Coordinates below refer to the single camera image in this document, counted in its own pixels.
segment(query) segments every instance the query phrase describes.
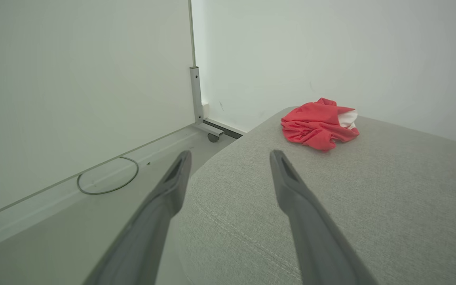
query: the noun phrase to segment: floor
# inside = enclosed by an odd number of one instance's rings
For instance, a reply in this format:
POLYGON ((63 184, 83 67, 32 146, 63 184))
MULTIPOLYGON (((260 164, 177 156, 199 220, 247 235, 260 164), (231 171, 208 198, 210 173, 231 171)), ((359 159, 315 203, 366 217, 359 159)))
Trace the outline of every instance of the floor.
MULTIPOLYGON (((193 174, 233 141, 223 135, 212 143, 198 132, 150 157, 151 164, 141 162, 137 177, 120 190, 87 196, 0 242, 0 284, 81 284, 181 151, 192 152, 193 174)), ((188 285, 172 238, 169 232, 156 284, 188 285)))

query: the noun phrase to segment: baseboard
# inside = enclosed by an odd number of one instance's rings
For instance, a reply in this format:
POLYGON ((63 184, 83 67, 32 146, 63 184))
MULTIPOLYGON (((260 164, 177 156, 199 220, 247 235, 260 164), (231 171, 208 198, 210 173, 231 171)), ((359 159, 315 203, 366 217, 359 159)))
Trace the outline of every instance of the baseboard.
MULTIPOLYGON (((139 167, 144 169, 145 167, 152 166, 152 162, 165 157, 169 153, 168 150, 172 147, 183 144, 187 139, 195 135, 202 135, 202 133, 193 127, 187 127, 148 144, 147 146, 139 148, 138 150, 130 152, 126 154, 125 157, 137 161, 139 167)), ((83 186, 84 190, 89 191, 89 189, 103 184, 104 180, 117 179, 118 175, 121 175, 125 169, 132 167, 132 164, 121 167, 120 164, 111 164, 111 162, 112 161, 99 166, 104 168, 103 171, 104 173, 107 173, 107 175, 98 177, 95 181, 83 186)), ((90 195, 85 195, 77 189, 76 177, 74 177, 1 211, 0 242, 88 197, 90 197, 90 195)))

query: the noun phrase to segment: caster wheel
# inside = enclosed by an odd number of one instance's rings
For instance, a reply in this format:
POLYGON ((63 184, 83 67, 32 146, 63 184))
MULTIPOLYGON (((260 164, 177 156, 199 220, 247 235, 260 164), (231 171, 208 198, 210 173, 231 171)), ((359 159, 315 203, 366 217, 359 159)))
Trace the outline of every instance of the caster wheel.
POLYGON ((213 134, 211 134, 211 133, 208 134, 207 137, 209 138, 209 141, 210 141, 211 143, 215 143, 216 141, 219 140, 219 137, 218 137, 217 135, 213 135, 213 134))

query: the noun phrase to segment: metal frame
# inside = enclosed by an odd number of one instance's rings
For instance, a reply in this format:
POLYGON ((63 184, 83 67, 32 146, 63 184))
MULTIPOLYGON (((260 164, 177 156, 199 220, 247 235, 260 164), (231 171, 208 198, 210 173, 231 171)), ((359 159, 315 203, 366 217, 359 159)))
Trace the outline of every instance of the metal frame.
POLYGON ((197 66, 190 67, 191 89, 193 93, 193 108, 195 110, 195 127, 208 132, 210 135, 220 137, 224 131, 203 122, 203 107, 201 106, 200 73, 197 66))

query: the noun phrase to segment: gray sofa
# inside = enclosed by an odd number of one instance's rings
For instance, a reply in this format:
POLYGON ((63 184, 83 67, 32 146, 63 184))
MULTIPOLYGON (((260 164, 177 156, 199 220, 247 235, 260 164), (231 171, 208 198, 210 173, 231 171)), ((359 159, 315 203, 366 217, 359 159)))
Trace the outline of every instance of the gray sofa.
POLYGON ((269 153, 284 151, 380 284, 456 285, 456 142, 359 117, 327 153, 284 138, 282 110, 211 158, 173 223, 194 285, 302 284, 269 153))

